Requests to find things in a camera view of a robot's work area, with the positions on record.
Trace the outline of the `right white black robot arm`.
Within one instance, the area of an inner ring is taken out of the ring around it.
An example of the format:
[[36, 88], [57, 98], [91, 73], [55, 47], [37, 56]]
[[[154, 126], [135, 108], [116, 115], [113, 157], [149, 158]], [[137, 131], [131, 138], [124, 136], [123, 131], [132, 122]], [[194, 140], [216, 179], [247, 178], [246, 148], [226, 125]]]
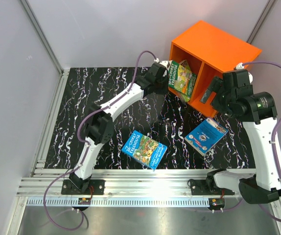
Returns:
[[237, 174], [228, 170], [215, 170], [207, 174], [206, 190], [218, 194], [228, 189], [241, 194], [249, 204], [268, 204], [281, 197], [281, 150], [273, 133], [279, 121], [273, 97], [267, 92], [255, 94], [250, 73], [233, 70], [215, 76], [201, 102], [211, 93], [215, 96], [211, 106], [219, 113], [242, 122], [249, 138], [256, 172]]

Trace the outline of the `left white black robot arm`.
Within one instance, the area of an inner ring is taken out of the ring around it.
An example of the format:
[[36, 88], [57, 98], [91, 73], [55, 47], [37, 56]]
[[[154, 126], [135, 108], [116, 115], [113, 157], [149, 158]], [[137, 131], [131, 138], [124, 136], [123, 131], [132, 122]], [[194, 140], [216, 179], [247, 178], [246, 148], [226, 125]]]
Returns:
[[149, 94], [167, 93], [169, 67], [169, 61], [154, 62], [146, 74], [137, 76], [134, 82], [110, 101], [89, 106], [89, 115], [84, 118], [78, 129], [78, 138], [84, 143], [83, 150], [69, 176], [72, 189], [76, 193], [85, 194], [89, 190], [97, 156], [103, 145], [112, 138], [116, 118]]

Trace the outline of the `dark green 104-Storey Treehouse book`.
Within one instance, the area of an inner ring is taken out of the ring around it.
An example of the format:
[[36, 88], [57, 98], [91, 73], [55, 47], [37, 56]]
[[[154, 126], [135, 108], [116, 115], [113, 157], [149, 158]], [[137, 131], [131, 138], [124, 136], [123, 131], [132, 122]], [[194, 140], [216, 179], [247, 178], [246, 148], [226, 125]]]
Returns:
[[179, 76], [178, 72], [179, 72], [179, 63], [172, 60], [172, 63], [168, 70], [169, 73], [168, 86], [177, 92], [178, 96], [183, 102], [188, 102], [192, 96], [197, 75], [194, 74], [194, 76], [190, 80], [188, 80], [187, 78]]

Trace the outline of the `blue 26-Storey Treehouse book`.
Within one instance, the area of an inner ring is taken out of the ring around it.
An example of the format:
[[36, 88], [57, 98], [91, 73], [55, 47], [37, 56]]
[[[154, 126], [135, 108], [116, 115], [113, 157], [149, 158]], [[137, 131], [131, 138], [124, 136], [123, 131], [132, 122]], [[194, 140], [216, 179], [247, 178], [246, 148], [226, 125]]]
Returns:
[[121, 150], [138, 163], [156, 170], [167, 151], [167, 146], [134, 131]]

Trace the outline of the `lime green 65-Storey Treehouse book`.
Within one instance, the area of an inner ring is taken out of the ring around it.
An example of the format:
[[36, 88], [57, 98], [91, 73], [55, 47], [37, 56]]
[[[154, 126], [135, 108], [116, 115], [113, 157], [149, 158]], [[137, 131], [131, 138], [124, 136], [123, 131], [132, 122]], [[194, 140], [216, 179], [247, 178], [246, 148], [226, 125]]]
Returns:
[[187, 78], [188, 80], [194, 76], [194, 73], [191, 71], [187, 60], [183, 60], [179, 63], [178, 75]]

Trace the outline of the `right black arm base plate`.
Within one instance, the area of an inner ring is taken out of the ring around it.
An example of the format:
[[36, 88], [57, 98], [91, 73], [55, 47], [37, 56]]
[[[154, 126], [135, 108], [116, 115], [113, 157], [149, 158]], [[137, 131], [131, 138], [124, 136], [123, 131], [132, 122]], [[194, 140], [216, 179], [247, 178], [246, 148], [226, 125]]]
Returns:
[[191, 195], [235, 195], [235, 193], [229, 189], [210, 188], [206, 180], [189, 179], [187, 186], [191, 190]]

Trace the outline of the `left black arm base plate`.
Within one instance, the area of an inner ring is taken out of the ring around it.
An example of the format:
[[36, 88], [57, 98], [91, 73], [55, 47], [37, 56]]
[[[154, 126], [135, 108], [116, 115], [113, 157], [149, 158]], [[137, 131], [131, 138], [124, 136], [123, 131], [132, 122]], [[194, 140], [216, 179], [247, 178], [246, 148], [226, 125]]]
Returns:
[[84, 191], [78, 189], [70, 180], [64, 180], [61, 194], [62, 195], [103, 195], [105, 189], [105, 180], [92, 179], [89, 181], [88, 187]]

